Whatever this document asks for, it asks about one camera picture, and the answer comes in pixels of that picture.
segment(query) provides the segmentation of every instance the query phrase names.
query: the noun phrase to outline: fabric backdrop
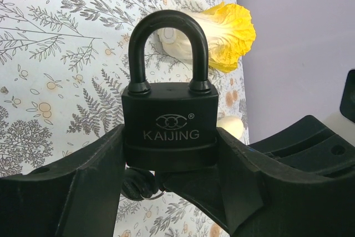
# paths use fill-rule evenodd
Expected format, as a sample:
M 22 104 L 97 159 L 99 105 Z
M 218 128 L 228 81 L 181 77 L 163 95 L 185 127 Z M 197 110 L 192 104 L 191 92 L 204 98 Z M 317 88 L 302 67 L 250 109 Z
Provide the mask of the fabric backdrop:
M 84 147 L 123 123 L 128 41 L 160 9 L 201 12 L 236 0 L 0 0 L 0 177 L 28 173 Z M 169 57 L 156 34 L 146 44 L 150 82 L 186 82 L 192 65 Z M 236 115 L 248 143 L 242 62 L 210 69 L 219 117 Z M 121 197 L 114 236 L 226 236 L 173 193 L 154 201 Z

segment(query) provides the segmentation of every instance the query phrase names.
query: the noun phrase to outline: brand logo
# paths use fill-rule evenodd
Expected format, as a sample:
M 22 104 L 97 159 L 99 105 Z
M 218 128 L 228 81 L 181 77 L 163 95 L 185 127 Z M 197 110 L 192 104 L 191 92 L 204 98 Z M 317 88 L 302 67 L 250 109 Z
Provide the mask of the brand logo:
M 187 125 L 187 119 L 177 114 L 165 114 L 158 117 L 156 125 L 164 130 L 179 130 Z
M 190 113 L 188 116 L 190 120 L 194 117 L 195 115 L 193 113 Z M 198 130 L 180 130 L 187 125 L 187 119 L 178 114 L 165 114 L 159 116 L 155 120 L 155 124 L 163 130 L 144 130 L 144 140 L 181 141 L 197 139 L 200 137 Z

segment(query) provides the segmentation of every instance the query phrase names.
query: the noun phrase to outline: hole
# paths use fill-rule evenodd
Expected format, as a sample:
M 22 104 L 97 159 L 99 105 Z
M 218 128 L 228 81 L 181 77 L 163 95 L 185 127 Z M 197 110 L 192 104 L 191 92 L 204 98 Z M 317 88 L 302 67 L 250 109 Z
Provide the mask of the hole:
M 342 155 L 345 153 L 345 148 L 341 145 L 336 145 L 335 147 L 332 147 L 331 152 L 333 155 Z
M 35 169 L 34 171 L 31 172 L 31 174 L 45 173 L 45 172 L 48 172 L 48 171 L 49 171 L 49 168 L 42 167 L 42 168 L 39 168 L 39 169 Z

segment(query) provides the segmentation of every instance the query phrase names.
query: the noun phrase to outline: padlock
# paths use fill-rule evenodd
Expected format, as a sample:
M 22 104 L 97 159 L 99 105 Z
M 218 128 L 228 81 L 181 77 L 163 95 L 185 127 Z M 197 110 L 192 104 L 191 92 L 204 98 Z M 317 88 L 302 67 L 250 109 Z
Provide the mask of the padlock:
M 145 76 L 144 47 L 160 28 L 176 28 L 189 38 L 190 83 L 151 83 Z M 218 92 L 208 79 L 208 44 L 200 25 L 185 13 L 154 12 L 134 28 L 128 50 L 130 82 L 122 94 L 127 165 L 181 172 L 217 161 Z

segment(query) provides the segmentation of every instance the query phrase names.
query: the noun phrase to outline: key ring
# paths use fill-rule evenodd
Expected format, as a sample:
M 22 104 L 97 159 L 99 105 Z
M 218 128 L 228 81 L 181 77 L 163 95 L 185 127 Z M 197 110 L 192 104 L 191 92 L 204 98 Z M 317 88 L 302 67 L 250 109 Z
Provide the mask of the key ring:
M 162 197 L 164 194 L 166 193 L 166 191 L 162 191 L 160 194 L 156 195 L 156 196 L 152 196 L 151 198 L 145 198 L 144 196 L 141 195 L 141 197 L 144 199 L 144 200 L 155 200 L 155 199 L 158 199 L 160 197 Z

